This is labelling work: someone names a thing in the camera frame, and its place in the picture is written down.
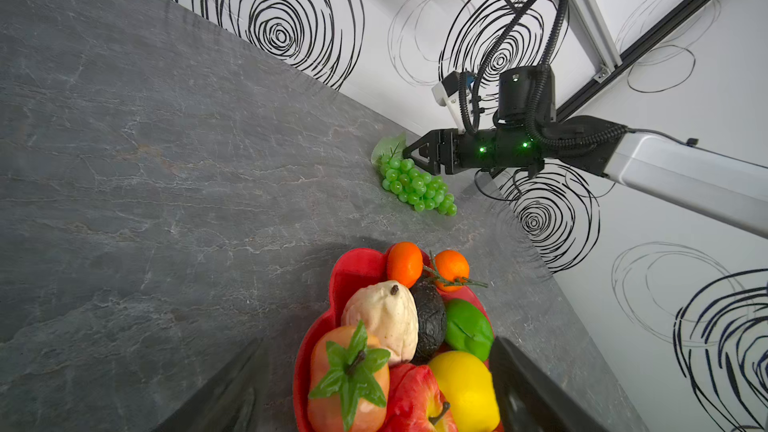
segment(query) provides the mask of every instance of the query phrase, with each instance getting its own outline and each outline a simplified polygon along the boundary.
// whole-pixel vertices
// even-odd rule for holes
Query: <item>gray countertop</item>
[[[150,430],[254,337],[264,430],[355,247],[460,250],[497,333],[612,430],[645,430],[500,202],[417,215],[369,157],[401,130],[168,0],[0,0],[0,418]]]

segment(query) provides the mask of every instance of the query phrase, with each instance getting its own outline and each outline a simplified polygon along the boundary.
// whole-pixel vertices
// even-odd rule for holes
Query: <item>red plate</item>
[[[300,432],[314,432],[310,419],[306,414],[306,396],[310,393],[310,358],[312,349],[317,341],[339,327],[344,306],[355,292],[363,287],[378,284],[386,280],[386,260],[389,250],[382,254],[371,248],[355,248],[341,256],[333,266],[329,287],[330,308],[322,314],[310,330],[304,335],[304,340],[296,356],[296,368],[293,370],[293,413]],[[429,256],[422,251],[424,264],[429,264]],[[483,312],[488,314],[469,287],[462,287],[450,294],[438,291],[444,300],[463,298]]]

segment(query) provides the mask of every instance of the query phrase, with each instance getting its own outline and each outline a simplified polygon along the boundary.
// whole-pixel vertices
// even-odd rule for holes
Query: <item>apple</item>
[[[389,399],[379,432],[458,432],[451,405],[426,365],[404,364],[389,371]]]

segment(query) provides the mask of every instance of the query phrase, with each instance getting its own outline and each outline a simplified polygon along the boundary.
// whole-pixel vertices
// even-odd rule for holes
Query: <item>yellow lemon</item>
[[[491,432],[500,421],[491,372],[468,352],[452,350],[435,357],[429,368],[451,403],[458,432]]]

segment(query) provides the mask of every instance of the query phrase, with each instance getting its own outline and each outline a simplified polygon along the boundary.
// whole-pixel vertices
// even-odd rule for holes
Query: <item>white fruit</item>
[[[389,365],[413,359],[418,342],[416,303],[408,287],[398,281],[380,282],[355,292],[344,307],[341,325],[361,321],[392,354]]]

